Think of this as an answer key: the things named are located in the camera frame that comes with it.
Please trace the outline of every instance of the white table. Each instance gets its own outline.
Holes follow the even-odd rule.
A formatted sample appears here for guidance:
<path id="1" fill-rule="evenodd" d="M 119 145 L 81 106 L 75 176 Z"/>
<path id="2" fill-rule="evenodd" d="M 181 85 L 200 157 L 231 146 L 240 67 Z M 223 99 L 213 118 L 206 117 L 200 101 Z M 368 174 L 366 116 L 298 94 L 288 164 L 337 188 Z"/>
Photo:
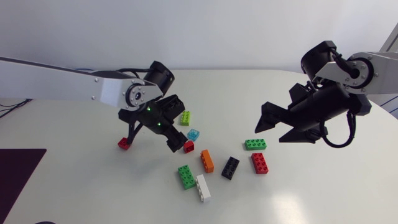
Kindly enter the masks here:
<path id="1" fill-rule="evenodd" d="M 191 111 L 187 133 L 200 131 L 195 150 L 172 153 L 163 136 L 142 128 L 132 148 L 118 109 L 95 102 L 35 100 L 0 119 L 1 148 L 48 151 L 6 223 L 397 223 L 398 121 L 373 105 L 357 118 L 343 149 L 279 143 L 290 126 L 254 134 L 266 101 L 287 107 L 289 89 L 307 76 L 275 70 L 176 70 L 168 94 Z M 326 122 L 336 143 L 348 137 L 345 115 Z M 269 173 L 256 175 L 245 139 L 264 138 Z M 215 164 L 204 172 L 200 151 Z M 232 180 L 221 176 L 230 156 L 240 160 Z M 204 174 L 211 201 L 184 190 L 177 168 Z"/>

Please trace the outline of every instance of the lego brick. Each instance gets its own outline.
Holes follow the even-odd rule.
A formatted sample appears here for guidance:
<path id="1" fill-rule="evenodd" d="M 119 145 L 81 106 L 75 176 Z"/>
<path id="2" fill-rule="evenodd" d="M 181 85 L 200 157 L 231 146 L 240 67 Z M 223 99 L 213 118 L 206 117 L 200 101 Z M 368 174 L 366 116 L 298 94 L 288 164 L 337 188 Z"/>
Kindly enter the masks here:
<path id="1" fill-rule="evenodd" d="M 263 139 L 248 139 L 244 142 L 246 150 L 266 149 L 267 144 Z"/>
<path id="2" fill-rule="evenodd" d="M 197 183 L 197 189 L 199 191 L 200 200 L 203 203 L 210 201 L 211 197 L 210 191 L 209 188 L 207 187 L 205 177 L 203 176 L 203 174 L 198 175 L 195 178 L 195 182 Z"/>
<path id="3" fill-rule="evenodd" d="M 124 150 L 128 150 L 128 149 L 130 148 L 130 145 L 127 144 L 127 138 L 122 138 L 122 139 L 119 141 L 118 146 L 119 146 L 121 149 L 124 149 Z"/>
<path id="4" fill-rule="evenodd" d="M 229 157 L 228 162 L 225 164 L 225 167 L 223 169 L 223 172 L 221 175 L 223 177 L 228 178 L 229 180 L 232 180 L 232 176 L 235 173 L 236 168 L 238 167 L 239 161 L 232 156 Z"/>
<path id="5" fill-rule="evenodd" d="M 191 170 L 188 165 L 181 166 L 178 168 L 178 173 L 180 174 L 182 184 L 185 190 L 190 189 L 196 185 L 195 179 L 192 176 Z"/>
<path id="6" fill-rule="evenodd" d="M 184 112 L 182 112 L 182 116 L 181 116 L 181 125 L 183 125 L 183 126 L 189 126 L 190 120 L 191 120 L 191 112 L 190 112 L 190 111 L 184 111 Z"/>
<path id="7" fill-rule="evenodd" d="M 253 153 L 251 154 L 251 159 L 253 161 L 254 169 L 256 170 L 256 174 L 267 174 L 268 167 L 266 160 L 262 153 Z"/>
<path id="8" fill-rule="evenodd" d="M 187 136 L 189 139 L 196 141 L 199 137 L 199 131 L 191 129 L 191 131 L 188 132 Z"/>
<path id="9" fill-rule="evenodd" d="M 188 152 L 193 151 L 193 150 L 194 150 L 193 141 L 187 141 L 184 144 L 184 152 L 188 153 Z"/>
<path id="10" fill-rule="evenodd" d="M 209 150 L 207 150 L 207 149 L 203 150 L 200 153 L 200 159 L 201 159 L 201 162 L 203 163 L 203 166 L 205 167 L 206 173 L 211 173 L 214 171 L 214 165 L 213 165 L 213 161 L 211 160 Z"/>

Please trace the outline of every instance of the green lego brick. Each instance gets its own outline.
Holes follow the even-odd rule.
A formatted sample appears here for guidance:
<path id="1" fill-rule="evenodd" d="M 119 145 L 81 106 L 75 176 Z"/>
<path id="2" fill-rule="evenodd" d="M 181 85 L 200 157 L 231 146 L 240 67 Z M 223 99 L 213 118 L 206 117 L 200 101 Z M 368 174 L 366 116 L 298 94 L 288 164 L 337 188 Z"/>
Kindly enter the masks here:
<path id="1" fill-rule="evenodd" d="M 244 142 L 246 150 L 266 149 L 267 144 L 263 139 L 248 139 Z"/>
<path id="2" fill-rule="evenodd" d="M 184 184 L 185 190 L 190 189 L 191 187 L 194 187 L 197 185 L 188 165 L 179 167 L 178 173 L 180 174 L 180 177 L 181 177 L 182 183 Z"/>
<path id="3" fill-rule="evenodd" d="M 182 112 L 181 125 L 189 126 L 189 121 L 190 120 L 191 120 L 191 112 L 189 112 L 189 111 Z"/>

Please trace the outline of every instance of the white wall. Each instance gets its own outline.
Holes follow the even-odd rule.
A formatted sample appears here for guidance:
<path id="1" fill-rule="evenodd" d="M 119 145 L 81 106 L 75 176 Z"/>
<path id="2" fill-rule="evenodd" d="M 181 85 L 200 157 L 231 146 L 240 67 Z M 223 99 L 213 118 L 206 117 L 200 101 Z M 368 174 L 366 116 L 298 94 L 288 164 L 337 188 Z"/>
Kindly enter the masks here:
<path id="1" fill-rule="evenodd" d="M 0 3 L 0 55 L 77 68 L 276 68 L 333 40 L 376 51 L 398 1 L 13 0 Z"/>

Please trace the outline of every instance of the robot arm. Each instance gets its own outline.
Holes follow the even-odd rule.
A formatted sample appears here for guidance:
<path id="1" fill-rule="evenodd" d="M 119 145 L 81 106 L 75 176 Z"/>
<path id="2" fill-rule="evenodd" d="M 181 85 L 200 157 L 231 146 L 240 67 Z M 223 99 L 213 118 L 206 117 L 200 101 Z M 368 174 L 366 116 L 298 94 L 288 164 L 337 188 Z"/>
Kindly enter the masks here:
<path id="1" fill-rule="evenodd" d="M 302 58 L 302 70 L 310 79 L 296 84 L 289 93 L 287 109 L 266 102 L 255 132 L 274 128 L 279 122 L 293 127 L 279 142 L 310 142 L 323 138 L 331 147 L 345 147 L 354 139 L 355 116 L 370 112 L 366 94 L 398 93 L 398 25 L 384 44 L 388 52 L 361 52 L 348 60 L 336 51 L 332 41 L 324 41 Z M 350 135 L 341 145 L 331 143 L 325 121 L 347 111 Z"/>
<path id="2" fill-rule="evenodd" d="M 140 79 L 124 72 L 147 75 Z M 84 72 L 0 57 L 0 74 L 1 98 L 100 101 L 121 108 L 119 118 L 129 123 L 127 145 L 143 125 L 166 136 L 173 152 L 187 141 L 173 127 L 174 118 L 185 109 L 183 103 L 176 95 L 160 100 L 174 75 L 159 62 L 147 70 Z M 134 129 L 136 121 L 140 124 Z"/>

